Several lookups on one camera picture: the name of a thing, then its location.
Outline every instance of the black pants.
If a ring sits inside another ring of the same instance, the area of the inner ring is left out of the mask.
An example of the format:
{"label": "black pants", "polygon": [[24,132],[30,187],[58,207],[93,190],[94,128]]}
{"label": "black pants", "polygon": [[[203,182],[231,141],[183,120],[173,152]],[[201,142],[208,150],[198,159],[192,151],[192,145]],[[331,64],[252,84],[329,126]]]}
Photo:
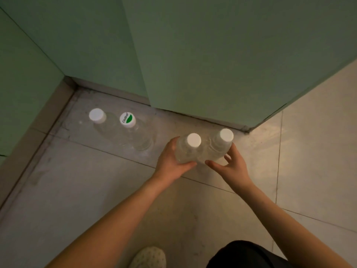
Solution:
{"label": "black pants", "polygon": [[248,241],[234,241],[219,250],[207,268],[292,268],[285,259]]}

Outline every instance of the water bottle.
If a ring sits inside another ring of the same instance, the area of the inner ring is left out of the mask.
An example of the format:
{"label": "water bottle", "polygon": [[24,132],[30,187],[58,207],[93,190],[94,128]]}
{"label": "water bottle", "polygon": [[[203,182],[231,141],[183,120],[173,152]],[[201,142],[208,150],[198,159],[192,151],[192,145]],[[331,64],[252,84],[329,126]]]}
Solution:
{"label": "water bottle", "polygon": [[140,119],[130,112],[124,112],[119,118],[120,124],[125,128],[129,143],[136,150],[145,150],[153,144],[152,131]]}
{"label": "water bottle", "polygon": [[104,138],[113,144],[122,146],[127,143],[124,129],[116,115],[104,112],[102,109],[95,108],[89,112],[89,119],[93,121],[94,129]]}
{"label": "water bottle", "polygon": [[198,134],[181,136],[176,142],[175,156],[181,164],[197,160],[201,151],[201,137]]}
{"label": "water bottle", "polygon": [[204,144],[199,161],[214,161],[223,157],[230,149],[233,137],[233,132],[230,129],[222,129],[219,132],[212,134]]}

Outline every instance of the white bottle cap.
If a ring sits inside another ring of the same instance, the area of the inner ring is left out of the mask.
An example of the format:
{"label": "white bottle cap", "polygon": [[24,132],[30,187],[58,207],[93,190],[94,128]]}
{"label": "white bottle cap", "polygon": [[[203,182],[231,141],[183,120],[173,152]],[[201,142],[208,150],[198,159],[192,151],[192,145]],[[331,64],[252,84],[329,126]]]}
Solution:
{"label": "white bottle cap", "polygon": [[124,112],[120,116],[120,123],[126,128],[132,128],[136,124],[134,115],[130,112]]}
{"label": "white bottle cap", "polygon": [[189,134],[187,137],[187,144],[193,148],[197,148],[201,144],[201,137],[195,133]]}
{"label": "white bottle cap", "polygon": [[234,135],[230,129],[222,129],[220,131],[220,137],[225,142],[232,142]]}
{"label": "white bottle cap", "polygon": [[107,115],[102,109],[95,108],[89,112],[89,118],[96,124],[101,124],[107,119]]}

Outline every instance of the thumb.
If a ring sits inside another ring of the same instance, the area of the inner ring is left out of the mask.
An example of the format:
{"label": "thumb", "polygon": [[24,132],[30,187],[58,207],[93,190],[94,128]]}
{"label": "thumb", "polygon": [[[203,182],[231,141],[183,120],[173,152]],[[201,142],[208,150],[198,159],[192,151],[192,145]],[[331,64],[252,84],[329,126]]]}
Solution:
{"label": "thumb", "polygon": [[191,161],[191,162],[186,162],[184,164],[181,164],[180,167],[183,172],[187,172],[190,169],[194,168],[196,165],[197,165],[197,163],[195,161]]}
{"label": "thumb", "polygon": [[205,164],[207,166],[209,166],[210,168],[212,168],[214,171],[216,171],[218,174],[222,175],[222,173],[224,171],[224,166],[222,166],[216,162],[213,162],[211,160],[206,160]]}

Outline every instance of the clear plastic bottle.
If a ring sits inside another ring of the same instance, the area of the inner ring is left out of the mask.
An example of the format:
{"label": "clear plastic bottle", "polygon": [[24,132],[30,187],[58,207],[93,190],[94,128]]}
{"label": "clear plastic bottle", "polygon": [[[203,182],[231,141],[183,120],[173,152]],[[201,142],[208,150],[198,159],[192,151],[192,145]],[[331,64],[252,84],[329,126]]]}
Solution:
{"label": "clear plastic bottle", "polygon": [[153,144],[152,131],[142,120],[135,118],[130,112],[122,113],[119,119],[126,129],[129,143],[136,150],[145,150]]}
{"label": "clear plastic bottle", "polygon": [[198,134],[181,136],[176,142],[176,160],[181,164],[197,160],[202,152],[201,147],[201,137]]}
{"label": "clear plastic bottle", "polygon": [[124,134],[124,128],[120,125],[119,119],[113,113],[104,112],[102,109],[95,108],[89,112],[89,118],[94,123],[94,129],[115,145],[123,146],[128,142]]}
{"label": "clear plastic bottle", "polygon": [[214,161],[223,157],[230,149],[233,137],[233,132],[230,129],[222,129],[211,135],[203,146],[203,152],[199,157],[199,161]]}

